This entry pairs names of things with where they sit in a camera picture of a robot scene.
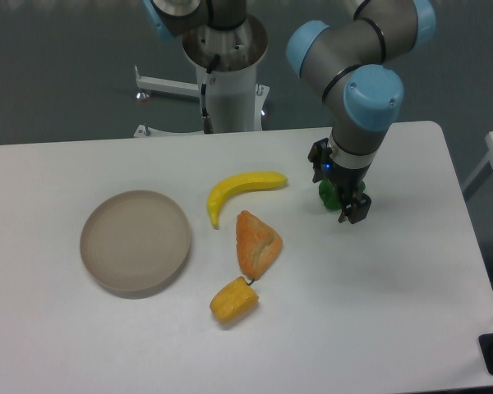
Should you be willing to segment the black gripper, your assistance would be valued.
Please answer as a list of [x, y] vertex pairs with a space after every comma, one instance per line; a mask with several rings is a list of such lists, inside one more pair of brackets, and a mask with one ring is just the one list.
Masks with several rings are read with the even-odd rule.
[[328, 179], [335, 187], [340, 201], [341, 214], [338, 222], [358, 223], [366, 218], [372, 203], [371, 197], [365, 193], [347, 196], [346, 190], [351, 192], [357, 189], [370, 166], [357, 169], [342, 167], [335, 163], [330, 155], [328, 139], [318, 140], [311, 146], [307, 159], [313, 167], [312, 182]]

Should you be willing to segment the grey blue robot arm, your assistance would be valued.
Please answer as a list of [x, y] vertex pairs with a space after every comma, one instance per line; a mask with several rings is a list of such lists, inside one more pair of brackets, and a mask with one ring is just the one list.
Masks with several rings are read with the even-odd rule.
[[[256, 71], [268, 47], [261, 22], [243, 1], [147, 1], [158, 35], [182, 38], [196, 69], [196, 96], [206, 134], [253, 131], [260, 124]], [[328, 181], [341, 222], [360, 222], [371, 198], [361, 183], [389, 127], [404, 89], [385, 63], [426, 43], [435, 33], [428, 1], [361, 1], [341, 29], [309, 21], [291, 36], [288, 63], [333, 113], [329, 137], [308, 155], [314, 181]]]

